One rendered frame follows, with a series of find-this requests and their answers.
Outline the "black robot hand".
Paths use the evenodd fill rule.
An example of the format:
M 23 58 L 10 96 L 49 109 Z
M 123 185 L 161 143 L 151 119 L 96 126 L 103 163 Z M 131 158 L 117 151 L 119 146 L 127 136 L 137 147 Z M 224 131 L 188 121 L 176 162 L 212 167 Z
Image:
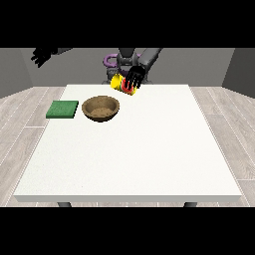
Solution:
M 145 76 L 145 69 L 142 66 L 133 66 L 129 69 L 126 76 L 125 88 L 139 88 Z
M 52 55 L 56 55 L 57 53 L 57 48 L 36 48 L 33 51 L 31 60 L 34 61 L 38 67 L 41 67 L 51 58 Z

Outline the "yellow cup with melon print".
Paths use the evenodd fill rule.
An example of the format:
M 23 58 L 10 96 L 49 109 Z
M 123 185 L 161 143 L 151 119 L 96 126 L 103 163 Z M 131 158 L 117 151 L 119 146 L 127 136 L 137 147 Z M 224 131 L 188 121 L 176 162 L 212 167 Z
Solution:
M 136 87 L 131 86 L 131 89 L 125 87 L 126 78 L 121 74 L 115 74 L 111 80 L 111 88 L 122 93 L 128 94 L 130 96 L 134 95 L 136 92 Z

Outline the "brown wooden bowl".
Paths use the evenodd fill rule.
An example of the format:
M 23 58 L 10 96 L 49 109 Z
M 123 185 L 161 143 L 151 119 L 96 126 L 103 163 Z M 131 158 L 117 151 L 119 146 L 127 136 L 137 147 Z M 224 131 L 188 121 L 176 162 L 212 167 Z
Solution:
M 113 97 L 96 96 L 87 99 L 82 104 L 84 115 L 98 123 L 111 120 L 119 111 L 120 103 Z

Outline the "green square pad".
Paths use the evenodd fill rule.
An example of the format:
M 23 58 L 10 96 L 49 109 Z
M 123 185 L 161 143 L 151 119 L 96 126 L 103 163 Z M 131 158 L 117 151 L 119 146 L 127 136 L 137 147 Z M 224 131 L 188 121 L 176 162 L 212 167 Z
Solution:
M 47 119 L 72 119 L 75 116 L 78 101 L 52 101 L 47 113 Z

